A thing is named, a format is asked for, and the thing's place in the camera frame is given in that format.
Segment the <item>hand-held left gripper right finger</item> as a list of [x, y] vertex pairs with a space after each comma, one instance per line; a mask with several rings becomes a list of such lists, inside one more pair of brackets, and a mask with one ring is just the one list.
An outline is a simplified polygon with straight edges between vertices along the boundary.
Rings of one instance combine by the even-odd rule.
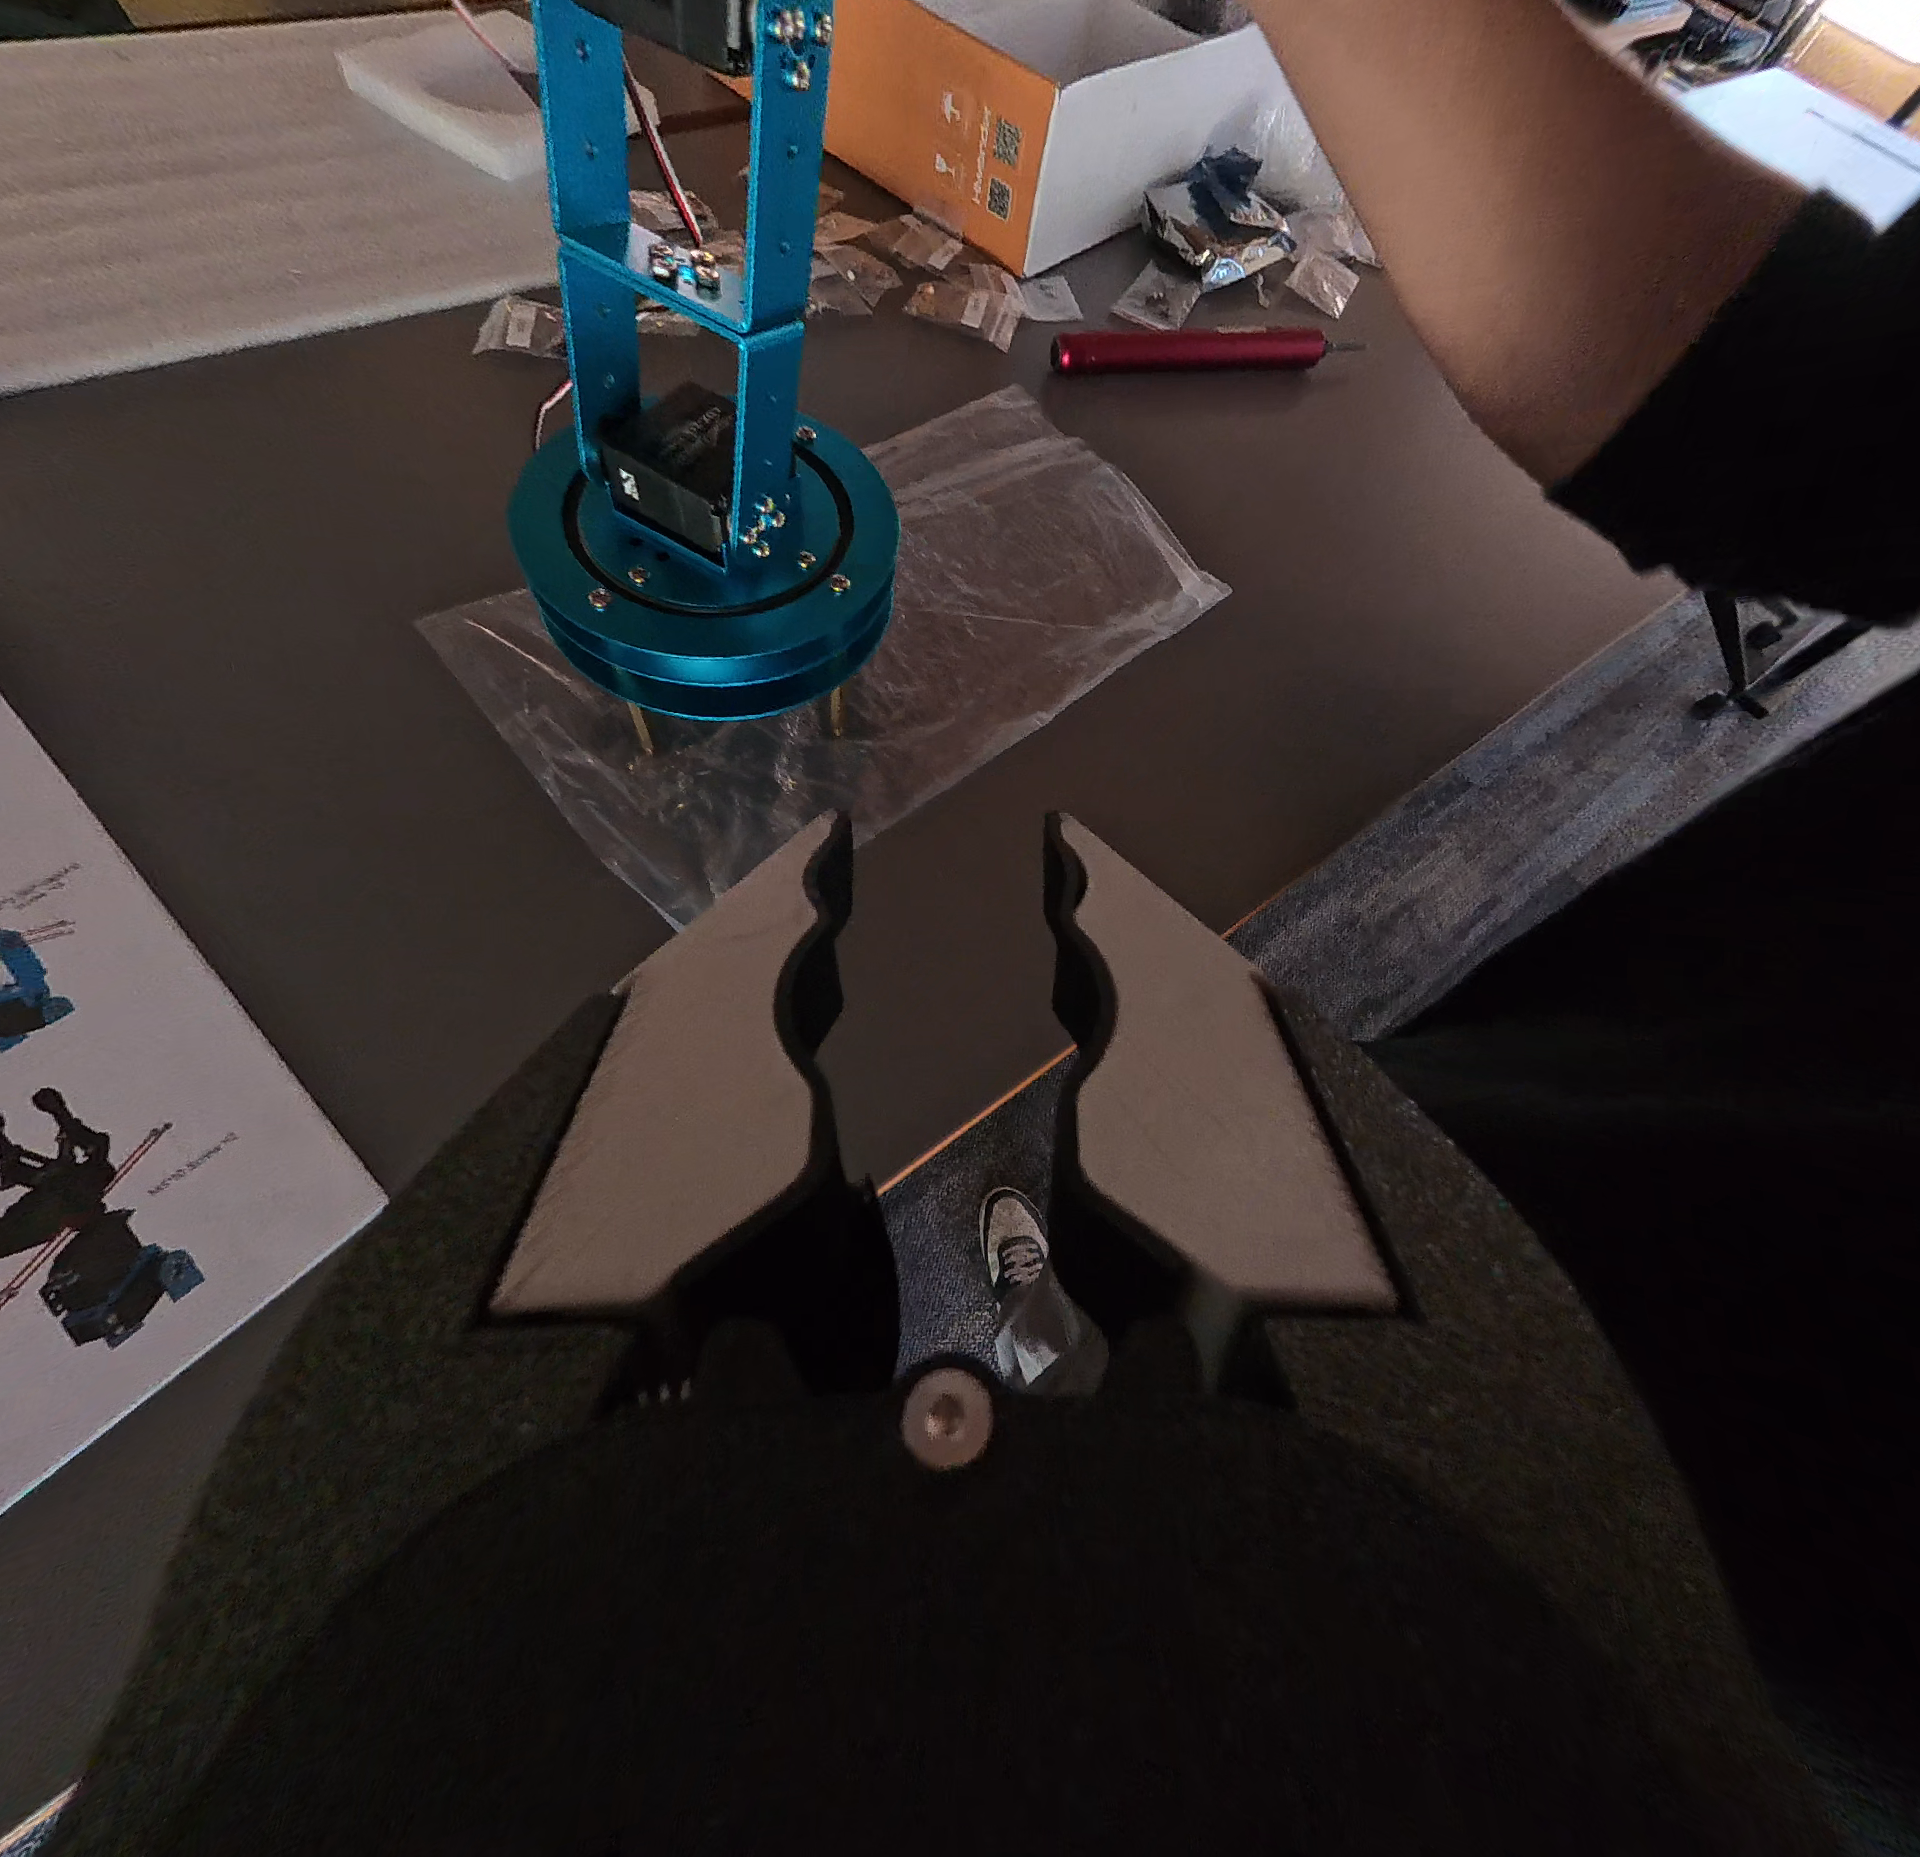
[[1254, 966], [1070, 813], [1045, 819], [1076, 1052], [1054, 1256], [1092, 1310], [1396, 1310], [1355, 1178]]

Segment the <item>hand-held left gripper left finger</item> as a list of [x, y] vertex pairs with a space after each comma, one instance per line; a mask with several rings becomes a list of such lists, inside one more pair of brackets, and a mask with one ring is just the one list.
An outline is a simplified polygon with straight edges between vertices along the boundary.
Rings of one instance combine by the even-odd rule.
[[851, 908], [851, 816], [827, 813], [635, 966], [493, 1322], [886, 1322], [886, 1226], [819, 1065]]

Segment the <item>blue toy robot arm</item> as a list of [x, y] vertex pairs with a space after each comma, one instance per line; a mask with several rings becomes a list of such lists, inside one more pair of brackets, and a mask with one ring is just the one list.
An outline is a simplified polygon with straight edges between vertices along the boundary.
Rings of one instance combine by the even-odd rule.
[[[531, 0], [572, 428], [508, 528], [552, 642], [642, 714], [833, 693], [892, 615], [899, 515], [802, 418], [833, 0]], [[624, 42], [750, 84], [738, 260], [635, 222]]]

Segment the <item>orange white cardboard box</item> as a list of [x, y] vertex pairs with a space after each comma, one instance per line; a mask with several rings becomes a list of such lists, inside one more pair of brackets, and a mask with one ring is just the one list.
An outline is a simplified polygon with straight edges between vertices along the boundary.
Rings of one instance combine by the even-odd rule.
[[1229, 145], [1282, 202], [1338, 199], [1254, 22], [1056, 86], [911, 0], [835, 0], [829, 155], [1017, 273], [1130, 230], [1146, 187]]

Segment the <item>person's right forearm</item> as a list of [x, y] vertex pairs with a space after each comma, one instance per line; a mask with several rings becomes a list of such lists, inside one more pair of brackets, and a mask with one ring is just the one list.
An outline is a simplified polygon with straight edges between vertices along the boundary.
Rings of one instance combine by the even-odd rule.
[[1644, 404], [1805, 189], [1552, 0], [1240, 0], [1462, 410], [1536, 484]]

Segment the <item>grey desk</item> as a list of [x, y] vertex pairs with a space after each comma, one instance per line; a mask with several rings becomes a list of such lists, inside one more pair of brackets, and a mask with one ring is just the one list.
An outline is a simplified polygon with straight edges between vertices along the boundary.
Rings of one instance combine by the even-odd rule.
[[[505, 495], [558, 374], [422, 313], [4, 402], [4, 698], [385, 1188], [664, 937], [423, 642], [517, 585]], [[1368, 279], [1306, 380], [1064, 383], [827, 316], [802, 406], [873, 444], [1001, 383], [1231, 596], [859, 846], [823, 1049], [883, 1182], [1064, 1039], [1043, 813], [1231, 926], [1644, 621]]]

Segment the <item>black desk leg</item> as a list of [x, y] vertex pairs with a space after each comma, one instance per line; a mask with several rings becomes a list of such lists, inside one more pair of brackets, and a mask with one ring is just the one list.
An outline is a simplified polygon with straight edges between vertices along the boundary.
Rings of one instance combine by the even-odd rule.
[[1716, 588], [1703, 588], [1698, 596], [1718, 649], [1724, 689], [1696, 698], [1695, 717], [1726, 709], [1766, 717], [1791, 685], [1876, 629], [1872, 621], [1830, 611], [1811, 633], [1784, 646], [1797, 625], [1811, 621], [1809, 610], [1780, 596], [1741, 599]]

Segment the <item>person's grey sneaker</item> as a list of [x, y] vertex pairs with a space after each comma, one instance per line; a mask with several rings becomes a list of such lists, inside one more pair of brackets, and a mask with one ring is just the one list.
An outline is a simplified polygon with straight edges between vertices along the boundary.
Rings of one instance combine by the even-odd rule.
[[978, 1244], [996, 1300], [1043, 1278], [1048, 1239], [1035, 1204], [1018, 1188], [994, 1187], [978, 1206]]

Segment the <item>printed instruction manual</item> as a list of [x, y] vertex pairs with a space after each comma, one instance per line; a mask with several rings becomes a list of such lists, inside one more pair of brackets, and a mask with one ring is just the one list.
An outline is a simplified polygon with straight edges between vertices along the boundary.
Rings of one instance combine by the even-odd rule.
[[1, 1112], [9, 1510], [385, 1202], [10, 706]]

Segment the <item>clear plastic bag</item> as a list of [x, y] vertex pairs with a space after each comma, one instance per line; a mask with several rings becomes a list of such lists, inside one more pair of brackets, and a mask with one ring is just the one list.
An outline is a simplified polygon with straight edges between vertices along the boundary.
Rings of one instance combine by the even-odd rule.
[[851, 813], [856, 842], [890, 829], [1229, 595], [1025, 389], [873, 456], [899, 504], [895, 610], [839, 720], [649, 714], [642, 752], [627, 706], [563, 666], [526, 595], [420, 618], [589, 856], [674, 927], [823, 813]]

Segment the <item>red screwdriver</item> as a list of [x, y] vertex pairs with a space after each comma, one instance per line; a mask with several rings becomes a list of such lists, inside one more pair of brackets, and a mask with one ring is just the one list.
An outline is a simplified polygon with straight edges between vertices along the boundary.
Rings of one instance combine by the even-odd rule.
[[1304, 376], [1328, 355], [1360, 353], [1362, 342], [1321, 329], [1070, 332], [1051, 341], [1048, 364], [1057, 377], [1122, 376]]

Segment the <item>pile of small screw bags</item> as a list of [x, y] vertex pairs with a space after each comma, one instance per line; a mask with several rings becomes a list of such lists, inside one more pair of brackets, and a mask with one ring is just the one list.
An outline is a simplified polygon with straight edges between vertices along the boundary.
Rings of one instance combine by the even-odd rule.
[[920, 213], [865, 219], [841, 210], [833, 187], [822, 199], [829, 210], [816, 226], [809, 313], [865, 316], [899, 293], [906, 316], [968, 333], [996, 352], [1008, 352], [1025, 325], [1054, 326], [1054, 338], [1070, 332], [1265, 326], [1330, 333], [1324, 325], [1284, 325], [1275, 316], [1289, 302], [1324, 317], [1340, 316], [1357, 293], [1360, 268], [1377, 262], [1355, 213], [1342, 207], [1293, 211], [1287, 226], [1302, 253], [1210, 293], [1198, 292], [1151, 241], [1151, 260], [1095, 325], [1063, 273], [1018, 279], [994, 260], [968, 260], [960, 241]]

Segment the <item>white foam cutout block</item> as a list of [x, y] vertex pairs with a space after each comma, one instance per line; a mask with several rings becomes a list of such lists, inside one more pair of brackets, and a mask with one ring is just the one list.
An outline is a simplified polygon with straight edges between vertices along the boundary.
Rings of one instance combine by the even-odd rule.
[[335, 63], [354, 94], [484, 175], [514, 184], [546, 169], [536, 97], [459, 20], [340, 48]]

